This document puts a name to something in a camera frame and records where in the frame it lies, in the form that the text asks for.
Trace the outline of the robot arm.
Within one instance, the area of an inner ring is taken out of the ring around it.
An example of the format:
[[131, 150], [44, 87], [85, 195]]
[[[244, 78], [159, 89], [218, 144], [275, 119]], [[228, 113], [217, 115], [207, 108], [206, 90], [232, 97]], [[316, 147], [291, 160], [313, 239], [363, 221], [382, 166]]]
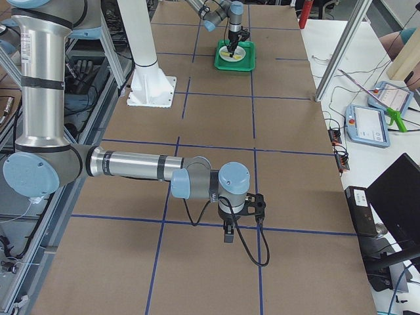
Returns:
[[242, 26], [243, 3], [240, 1], [213, 1], [217, 6], [213, 10], [207, 1], [186, 0], [186, 2], [203, 20], [206, 30], [213, 31], [223, 20], [228, 19], [228, 40], [225, 43], [229, 57], [235, 55], [240, 41], [246, 41], [250, 33]]
[[[106, 151], [100, 146], [70, 144], [64, 138], [65, 41], [77, 31], [100, 36], [101, 1], [7, 1], [12, 19], [20, 28], [22, 77], [22, 135], [15, 140], [16, 153], [3, 165], [3, 175], [16, 192], [30, 198], [51, 194], [88, 175], [120, 176], [170, 182], [171, 193], [187, 199], [218, 203], [224, 221], [224, 241], [232, 242], [234, 228], [244, 243], [237, 219], [253, 215], [263, 240], [265, 202], [261, 194], [248, 193], [246, 166], [229, 162], [212, 170], [204, 157], [172, 157]], [[135, 64], [128, 104], [170, 107], [176, 78], [166, 76], [158, 65], [150, 18], [145, 1], [117, 1]], [[220, 1], [211, 10], [204, 1], [187, 1], [204, 26], [213, 30], [228, 18], [228, 52], [238, 46], [243, 4]]]

